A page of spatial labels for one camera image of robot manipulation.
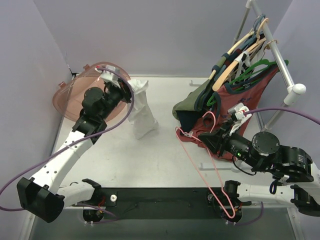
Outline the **black white striped tank top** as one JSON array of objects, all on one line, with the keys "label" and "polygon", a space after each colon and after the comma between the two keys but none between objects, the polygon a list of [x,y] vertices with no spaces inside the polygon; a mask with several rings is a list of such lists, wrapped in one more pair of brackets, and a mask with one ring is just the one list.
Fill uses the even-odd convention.
[{"label": "black white striped tank top", "polygon": [[245,50],[242,52],[238,57],[235,58],[234,60],[236,62],[235,65],[235,78],[238,78],[244,69],[244,67],[250,67],[250,52]]}]

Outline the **teal blue hanger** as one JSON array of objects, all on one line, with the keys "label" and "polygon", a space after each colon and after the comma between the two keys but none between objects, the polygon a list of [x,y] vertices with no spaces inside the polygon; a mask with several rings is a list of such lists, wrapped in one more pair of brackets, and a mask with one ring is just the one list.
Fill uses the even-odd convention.
[{"label": "teal blue hanger", "polygon": [[249,35],[249,37],[240,45],[240,49],[245,49],[245,47],[248,47],[249,45],[251,45],[255,40],[256,40],[256,35],[258,32],[258,27],[260,26],[261,22],[264,20],[264,18],[266,17],[265,14],[261,14],[257,17],[257,19],[254,22],[253,25],[253,30],[251,31],[251,34]]}]

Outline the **beige wooden hanger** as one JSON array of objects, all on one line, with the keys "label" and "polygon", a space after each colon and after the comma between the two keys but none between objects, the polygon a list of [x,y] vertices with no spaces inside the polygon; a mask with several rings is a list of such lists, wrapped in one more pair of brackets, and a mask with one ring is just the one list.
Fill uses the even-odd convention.
[{"label": "beige wooden hanger", "polygon": [[234,61],[224,70],[224,72],[219,76],[219,78],[215,81],[212,86],[213,91],[217,91],[227,80],[228,76],[233,72],[234,68],[242,62],[242,58],[250,59],[250,53],[252,53],[255,49],[261,46],[266,41],[266,38],[262,38],[258,40],[256,43],[251,45],[247,50],[243,51],[238,57],[234,59]]}]

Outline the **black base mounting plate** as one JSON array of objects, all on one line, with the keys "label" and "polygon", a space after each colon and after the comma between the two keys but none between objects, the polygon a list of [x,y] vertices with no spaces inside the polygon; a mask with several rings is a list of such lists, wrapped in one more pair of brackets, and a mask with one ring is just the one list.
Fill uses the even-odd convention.
[{"label": "black base mounting plate", "polygon": [[219,187],[102,187],[83,204],[107,210],[86,210],[86,220],[212,220],[226,218],[213,195],[226,210],[231,207]]}]

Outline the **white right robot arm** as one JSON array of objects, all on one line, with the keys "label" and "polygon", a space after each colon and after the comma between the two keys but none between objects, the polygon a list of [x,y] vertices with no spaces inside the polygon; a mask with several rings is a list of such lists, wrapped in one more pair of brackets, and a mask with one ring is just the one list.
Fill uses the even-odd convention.
[{"label": "white right robot arm", "polygon": [[225,203],[271,202],[319,217],[320,170],[303,149],[281,145],[274,134],[266,131],[248,140],[233,132],[229,123],[212,133],[201,133],[198,138],[216,156],[229,153],[249,165],[252,172],[272,175],[270,186],[226,181],[221,192]]}]

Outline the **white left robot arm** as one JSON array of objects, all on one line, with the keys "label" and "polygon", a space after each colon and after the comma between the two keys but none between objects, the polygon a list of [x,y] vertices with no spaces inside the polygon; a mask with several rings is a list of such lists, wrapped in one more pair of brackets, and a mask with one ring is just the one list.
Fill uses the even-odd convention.
[{"label": "white left robot arm", "polygon": [[91,87],[84,93],[82,109],[63,145],[30,178],[22,177],[16,187],[19,203],[47,223],[53,222],[64,208],[87,202],[100,203],[101,185],[90,179],[61,187],[67,173],[80,157],[108,131],[106,119],[120,102],[132,103],[134,92],[125,79],[105,82],[104,89]]}]

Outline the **pink translucent plastic basket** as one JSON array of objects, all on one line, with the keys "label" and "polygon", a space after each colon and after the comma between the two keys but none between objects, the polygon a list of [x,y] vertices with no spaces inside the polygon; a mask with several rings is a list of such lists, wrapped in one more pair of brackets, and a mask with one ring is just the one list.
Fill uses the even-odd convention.
[{"label": "pink translucent plastic basket", "polygon": [[113,66],[119,70],[119,73],[128,81],[131,79],[129,74],[120,66],[101,61],[93,65],[85,65],[84,71],[76,75],[69,83],[61,82],[59,90],[52,98],[52,104],[55,109],[65,118],[76,122],[80,117],[80,112],[83,108],[82,101],[85,97],[85,91],[92,87],[104,89],[104,81],[100,78],[100,73],[95,70],[96,66],[105,67]]}]

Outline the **metal clothes rack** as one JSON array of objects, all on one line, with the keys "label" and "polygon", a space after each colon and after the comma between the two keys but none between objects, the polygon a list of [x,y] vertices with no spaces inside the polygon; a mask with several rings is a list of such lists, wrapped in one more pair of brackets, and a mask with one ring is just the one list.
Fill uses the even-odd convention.
[{"label": "metal clothes rack", "polygon": [[[247,16],[249,14],[250,9],[253,9],[256,16],[263,14],[260,10],[257,1],[256,0],[247,0],[246,2],[246,10],[244,12],[244,16],[242,18],[240,27],[238,29],[238,32],[234,38],[234,44],[239,39],[239,36],[242,32],[243,26],[247,20]],[[265,23],[262,27],[263,33],[267,40],[267,46],[269,46],[269,49],[274,57],[274,60],[279,67],[281,76],[284,80],[284,83],[286,85],[287,90],[287,96],[284,98],[283,103],[281,104],[281,108],[284,108],[287,110],[290,106],[292,106],[302,95],[306,93],[306,86],[302,83],[294,83],[293,78],[288,70],[288,67],[285,63],[285,60],[283,59],[280,50],[277,46],[276,40],[274,39],[270,28],[267,23]],[[270,118],[270,120],[264,125],[264,127],[261,129],[261,131],[270,131],[272,127],[276,124],[276,122],[281,118],[283,115],[284,110],[276,110],[273,116]],[[233,171],[235,173],[239,172],[231,163],[227,162],[217,162],[217,169],[220,171]],[[200,167],[201,171],[215,171],[213,165],[211,166],[209,163],[200,163],[198,165]]]}]

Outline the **pink wire hanger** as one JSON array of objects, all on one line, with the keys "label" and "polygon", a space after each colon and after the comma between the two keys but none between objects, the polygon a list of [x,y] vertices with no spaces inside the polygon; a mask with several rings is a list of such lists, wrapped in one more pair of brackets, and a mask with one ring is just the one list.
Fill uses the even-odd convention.
[{"label": "pink wire hanger", "polygon": [[228,196],[228,194],[224,191],[224,184],[222,182],[222,178],[220,176],[220,173],[218,171],[218,168],[216,166],[216,163],[215,163],[215,160],[213,159],[213,156],[210,152],[210,150],[208,149],[208,147],[205,147],[209,157],[210,157],[210,160],[212,162],[212,165],[213,165],[213,168],[214,168],[214,171],[218,177],[218,180],[220,182],[220,190],[222,192],[222,194],[226,197],[226,200],[228,201],[229,203],[229,206],[230,206],[230,209],[231,209],[231,212],[232,212],[232,215],[229,214],[229,212],[227,211],[227,209],[224,207],[224,205],[222,204],[222,202],[220,201],[219,197],[216,195],[216,193],[214,192],[214,190],[211,188],[210,184],[207,182],[207,180],[205,179],[205,177],[202,175],[202,173],[200,172],[199,168],[196,166],[195,162],[193,161],[193,159],[191,158],[191,156],[189,155],[187,149],[185,148],[185,145],[183,143],[183,141],[180,139],[179,137],[179,134],[177,131],[180,131],[183,135],[187,135],[188,137],[190,138],[193,138],[199,142],[202,142],[200,139],[198,139],[197,137],[193,136],[193,135],[190,135],[188,132],[184,132],[180,127],[175,127],[175,135],[176,135],[176,138],[178,139],[180,145],[182,146],[183,150],[185,151],[187,157],[189,158],[191,164],[193,165],[194,169],[197,171],[197,173],[199,174],[199,176],[201,177],[201,179],[203,180],[203,182],[205,183],[205,185],[207,186],[208,190],[211,192],[211,194],[213,195],[213,197],[215,198],[215,200],[217,201],[217,203],[220,205],[220,207],[222,208],[222,210],[224,211],[224,213],[226,214],[226,216],[230,219],[234,219],[236,217],[236,211],[235,211],[235,207],[233,206],[232,204],[232,201],[230,199],[230,197]]}]

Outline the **navy blue garment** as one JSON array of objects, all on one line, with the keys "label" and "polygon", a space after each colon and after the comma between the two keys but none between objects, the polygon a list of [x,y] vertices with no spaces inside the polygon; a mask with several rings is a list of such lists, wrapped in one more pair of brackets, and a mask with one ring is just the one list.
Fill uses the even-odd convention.
[{"label": "navy blue garment", "polygon": [[181,125],[181,129],[184,132],[190,132],[195,126],[198,128],[200,126],[205,126],[203,120],[198,122],[198,120],[204,115],[204,111],[177,110],[176,113]]}]

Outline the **olive green garment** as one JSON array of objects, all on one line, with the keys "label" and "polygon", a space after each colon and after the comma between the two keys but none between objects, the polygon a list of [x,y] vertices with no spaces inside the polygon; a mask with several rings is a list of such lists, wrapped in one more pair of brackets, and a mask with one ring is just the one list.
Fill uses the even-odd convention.
[{"label": "olive green garment", "polygon": [[172,108],[172,115],[175,119],[179,120],[178,112],[201,112],[205,99],[212,94],[212,85],[214,81],[207,79],[194,91],[190,92],[188,96],[176,103]]}]

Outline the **cream plastic hanger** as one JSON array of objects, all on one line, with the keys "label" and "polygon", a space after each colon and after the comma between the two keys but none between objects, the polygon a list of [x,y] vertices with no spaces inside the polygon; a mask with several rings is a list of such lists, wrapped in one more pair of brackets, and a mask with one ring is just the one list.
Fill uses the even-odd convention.
[{"label": "cream plastic hanger", "polygon": [[266,41],[266,37],[261,38],[260,36],[260,30],[262,30],[262,27],[264,24],[267,24],[269,22],[269,18],[264,18],[262,21],[256,21],[256,24],[259,24],[259,27],[253,26],[253,28],[240,40],[238,40],[231,48],[230,50],[226,53],[228,56],[230,56],[235,50],[237,50],[239,47],[245,44],[247,40],[254,40],[254,35],[257,34],[256,39],[254,40],[254,43],[251,47],[249,47],[250,51],[253,51],[254,48],[262,45]]}]

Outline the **rust red tank top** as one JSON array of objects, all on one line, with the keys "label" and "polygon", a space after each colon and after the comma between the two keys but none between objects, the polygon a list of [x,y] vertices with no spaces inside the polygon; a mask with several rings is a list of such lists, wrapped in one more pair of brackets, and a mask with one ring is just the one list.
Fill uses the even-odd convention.
[{"label": "rust red tank top", "polygon": [[205,81],[172,108],[172,115],[180,123],[175,129],[179,140],[204,148],[199,135],[218,131],[231,118],[231,109],[256,109],[278,71],[274,64],[240,83],[226,82],[217,91],[207,88],[209,81]]}]

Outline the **green plastic hanger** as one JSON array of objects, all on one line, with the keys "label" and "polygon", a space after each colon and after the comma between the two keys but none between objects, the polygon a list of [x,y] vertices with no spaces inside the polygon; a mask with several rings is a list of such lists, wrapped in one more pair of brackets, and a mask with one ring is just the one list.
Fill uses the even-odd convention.
[{"label": "green plastic hanger", "polygon": [[[214,81],[224,70],[214,77]],[[208,110],[221,108],[226,111],[227,107],[238,103],[256,106],[265,88],[278,72],[277,63],[268,59],[261,59],[251,66],[245,66],[238,78],[235,78],[235,69],[233,69],[223,85],[217,91],[212,90],[204,100],[203,107]]]}]

